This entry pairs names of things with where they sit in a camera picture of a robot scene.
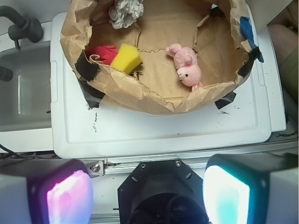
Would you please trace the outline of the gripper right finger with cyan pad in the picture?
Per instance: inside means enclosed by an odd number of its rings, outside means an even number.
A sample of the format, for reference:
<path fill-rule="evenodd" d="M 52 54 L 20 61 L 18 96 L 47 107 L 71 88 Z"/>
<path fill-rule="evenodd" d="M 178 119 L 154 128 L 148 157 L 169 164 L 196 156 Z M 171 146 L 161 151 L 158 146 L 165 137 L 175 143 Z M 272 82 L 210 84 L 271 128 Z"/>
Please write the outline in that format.
<path fill-rule="evenodd" d="M 215 154 L 206 165 L 203 198 L 213 224 L 297 224 L 299 156 Z"/>

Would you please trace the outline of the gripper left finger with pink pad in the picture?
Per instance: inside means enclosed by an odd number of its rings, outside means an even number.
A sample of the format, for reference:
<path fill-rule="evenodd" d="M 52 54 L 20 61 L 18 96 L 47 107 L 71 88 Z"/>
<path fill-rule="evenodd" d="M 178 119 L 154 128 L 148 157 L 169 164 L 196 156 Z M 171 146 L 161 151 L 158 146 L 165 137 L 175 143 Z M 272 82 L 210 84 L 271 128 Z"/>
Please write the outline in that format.
<path fill-rule="evenodd" d="M 0 162 L 2 224 L 87 224 L 93 184 L 77 159 L 7 159 Z"/>

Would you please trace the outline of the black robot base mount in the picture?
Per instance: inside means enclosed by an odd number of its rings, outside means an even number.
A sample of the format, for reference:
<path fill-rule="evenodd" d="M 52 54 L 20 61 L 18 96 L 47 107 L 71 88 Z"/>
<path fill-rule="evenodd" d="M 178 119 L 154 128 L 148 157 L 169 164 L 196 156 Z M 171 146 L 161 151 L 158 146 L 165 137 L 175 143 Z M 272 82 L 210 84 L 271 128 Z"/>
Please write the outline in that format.
<path fill-rule="evenodd" d="M 181 160 L 140 162 L 119 186 L 122 224 L 207 224 L 203 179 Z"/>

